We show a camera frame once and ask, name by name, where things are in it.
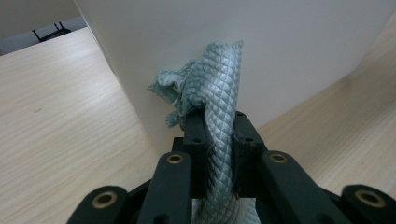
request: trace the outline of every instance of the gray-green cloth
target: gray-green cloth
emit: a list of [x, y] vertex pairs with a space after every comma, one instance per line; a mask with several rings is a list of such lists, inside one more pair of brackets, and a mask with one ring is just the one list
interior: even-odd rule
[[260, 223], [254, 199], [233, 195], [232, 134], [242, 46], [242, 41], [209, 44], [201, 60], [161, 70], [148, 87], [177, 109], [167, 116], [168, 127], [183, 127], [188, 113], [205, 111], [209, 190], [193, 202], [193, 223]]

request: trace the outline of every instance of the light wood surface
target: light wood surface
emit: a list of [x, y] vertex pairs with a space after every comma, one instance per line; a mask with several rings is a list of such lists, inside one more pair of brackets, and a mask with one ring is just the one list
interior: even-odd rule
[[0, 57], [0, 153], [0, 223], [65, 223], [159, 158], [87, 29]]
[[[395, 17], [360, 67], [262, 129], [318, 183], [396, 196]], [[0, 222], [65, 223], [104, 185], [131, 190], [159, 155], [87, 29], [0, 57]]]
[[358, 68], [259, 133], [325, 189], [364, 184], [396, 198], [396, 14]]

